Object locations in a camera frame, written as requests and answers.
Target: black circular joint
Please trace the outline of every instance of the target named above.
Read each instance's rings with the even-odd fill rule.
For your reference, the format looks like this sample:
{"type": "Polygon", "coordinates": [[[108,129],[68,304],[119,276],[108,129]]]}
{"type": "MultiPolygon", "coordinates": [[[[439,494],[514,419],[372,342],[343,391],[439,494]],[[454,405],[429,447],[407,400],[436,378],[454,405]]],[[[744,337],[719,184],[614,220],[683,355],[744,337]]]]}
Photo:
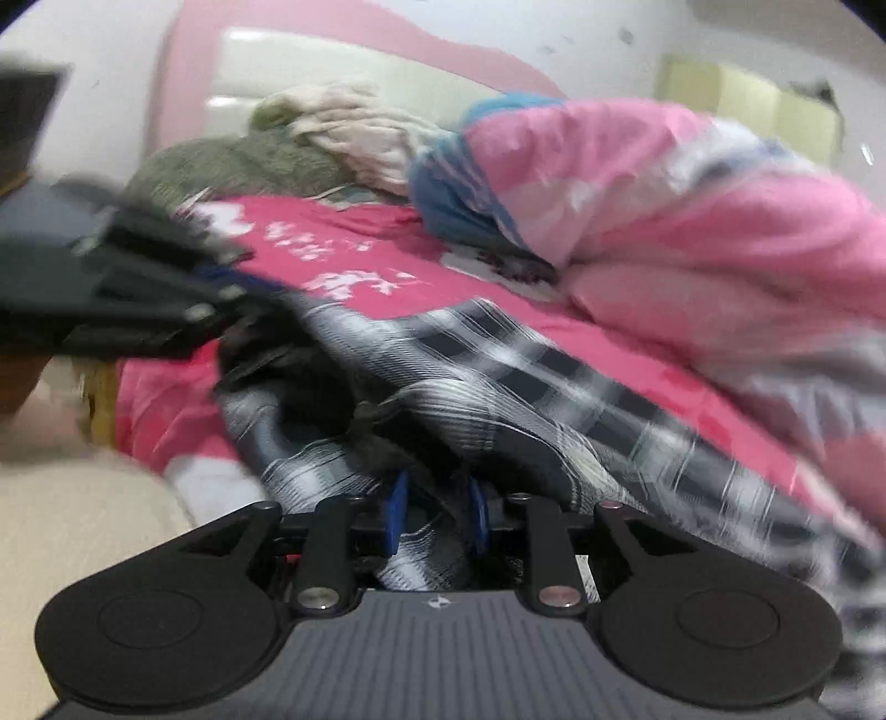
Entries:
{"type": "Polygon", "coordinates": [[[270,660],[271,600],[224,558],[176,555],[124,564],[57,595],[35,644],[66,697],[143,714],[229,694],[270,660]]]}
{"type": "Polygon", "coordinates": [[[202,614],[189,595],[148,590],[111,600],[98,614],[98,627],[118,645],[148,650],[182,642],[200,625],[202,614]]]}
{"type": "Polygon", "coordinates": [[[619,587],[602,605],[601,639],[645,685],[733,711],[814,695],[842,646],[840,623],[817,593],[703,553],[656,559],[619,587]]]}

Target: pink headboard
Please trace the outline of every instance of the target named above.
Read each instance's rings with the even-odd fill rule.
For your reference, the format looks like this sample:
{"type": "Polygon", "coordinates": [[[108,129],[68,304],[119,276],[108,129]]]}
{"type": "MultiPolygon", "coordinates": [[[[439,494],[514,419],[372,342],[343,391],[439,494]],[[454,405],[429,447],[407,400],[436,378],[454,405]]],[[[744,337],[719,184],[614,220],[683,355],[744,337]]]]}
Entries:
{"type": "Polygon", "coordinates": [[[369,0],[184,0],[158,69],[150,149],[202,134],[219,39],[229,27],[317,35],[416,60],[496,90],[563,96],[522,60],[441,40],[369,0]]]}

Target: ribbed gray surface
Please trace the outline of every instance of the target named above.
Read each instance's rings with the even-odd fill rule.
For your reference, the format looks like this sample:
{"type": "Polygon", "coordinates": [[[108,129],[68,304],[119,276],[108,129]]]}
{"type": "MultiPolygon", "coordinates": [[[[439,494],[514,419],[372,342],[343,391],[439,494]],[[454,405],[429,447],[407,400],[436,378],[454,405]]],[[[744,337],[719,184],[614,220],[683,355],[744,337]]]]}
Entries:
{"type": "MultiPolygon", "coordinates": [[[[810,701],[729,715],[689,708],[615,669],[576,622],[512,592],[369,592],[350,615],[301,624],[225,700],[167,720],[827,720],[810,701]]],[[[103,720],[71,706],[52,720],[103,720]]]]}

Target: white headboard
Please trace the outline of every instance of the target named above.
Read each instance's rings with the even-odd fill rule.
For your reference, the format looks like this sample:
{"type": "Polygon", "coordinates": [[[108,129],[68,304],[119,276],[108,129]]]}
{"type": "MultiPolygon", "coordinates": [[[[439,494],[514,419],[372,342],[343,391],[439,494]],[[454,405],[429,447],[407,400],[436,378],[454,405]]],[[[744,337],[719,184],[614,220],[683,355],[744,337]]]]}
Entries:
{"type": "Polygon", "coordinates": [[[221,40],[210,97],[206,136],[245,133],[262,98],[293,85],[361,78],[379,88],[390,106],[455,129],[479,100],[500,93],[459,75],[359,45],[310,35],[234,27],[221,40]]]}

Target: checkered cloth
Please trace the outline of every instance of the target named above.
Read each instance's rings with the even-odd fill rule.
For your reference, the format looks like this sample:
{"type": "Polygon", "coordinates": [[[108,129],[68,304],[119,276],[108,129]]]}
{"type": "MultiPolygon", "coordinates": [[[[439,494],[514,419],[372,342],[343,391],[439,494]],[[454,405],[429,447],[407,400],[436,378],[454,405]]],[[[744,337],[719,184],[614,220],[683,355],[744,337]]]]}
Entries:
{"type": "MultiPolygon", "coordinates": [[[[615,499],[811,585],[843,622],[843,655],[822,702],[845,720],[886,715],[880,545],[812,517],[490,302],[370,320],[294,294],[291,310],[286,338],[252,328],[223,349],[222,414],[246,464],[288,512],[372,492],[397,466],[410,468],[417,496],[433,502],[413,508],[418,520],[410,514],[400,551],[377,573],[383,586],[472,585],[459,466],[502,494],[532,492],[574,512],[615,499]]],[[[590,580],[588,591],[594,598],[590,580]]]]}

